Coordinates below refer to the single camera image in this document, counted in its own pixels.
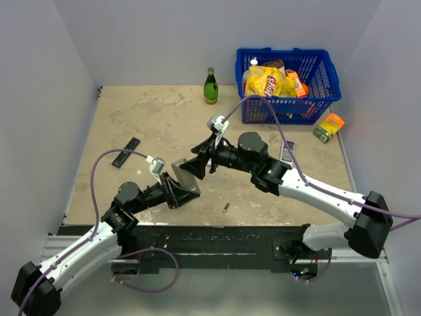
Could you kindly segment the grey beige remote control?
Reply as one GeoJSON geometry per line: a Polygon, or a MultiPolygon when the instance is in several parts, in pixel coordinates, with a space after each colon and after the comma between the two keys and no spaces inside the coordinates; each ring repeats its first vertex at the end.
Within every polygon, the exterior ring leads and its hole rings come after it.
{"type": "Polygon", "coordinates": [[[201,191],[199,189],[199,186],[197,184],[197,181],[195,177],[190,174],[189,172],[181,169],[181,165],[187,161],[186,158],[178,159],[177,161],[173,162],[171,164],[172,170],[177,178],[178,183],[181,187],[195,192],[197,194],[200,194],[201,191]]]}

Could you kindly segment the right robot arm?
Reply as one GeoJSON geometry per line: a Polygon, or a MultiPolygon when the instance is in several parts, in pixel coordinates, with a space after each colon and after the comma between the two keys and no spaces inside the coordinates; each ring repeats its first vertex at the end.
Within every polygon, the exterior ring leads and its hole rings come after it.
{"type": "Polygon", "coordinates": [[[319,250],[348,246],[367,258],[379,258],[393,224],[383,195],[343,191],[300,175],[296,168],[271,157],[268,144],[256,132],[241,134],[236,146],[227,140],[218,143],[211,136],[191,152],[195,158],[180,167],[200,180],[208,163],[211,172],[219,166],[247,172],[260,191],[306,203],[338,220],[335,224],[306,225],[293,242],[297,257],[306,259],[319,250]]]}

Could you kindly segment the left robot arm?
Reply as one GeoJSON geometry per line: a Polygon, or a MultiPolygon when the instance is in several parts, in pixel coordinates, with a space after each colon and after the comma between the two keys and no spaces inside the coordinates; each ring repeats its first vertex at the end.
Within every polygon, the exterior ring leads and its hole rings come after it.
{"type": "Polygon", "coordinates": [[[133,256],[136,213],[162,203],[177,209],[200,196],[196,179],[186,171],[176,178],[164,172],[159,179],[145,190],[135,182],[123,183],[98,225],[48,260],[22,266],[11,293],[19,314],[54,315],[62,299],[96,269],[118,256],[133,256]]]}

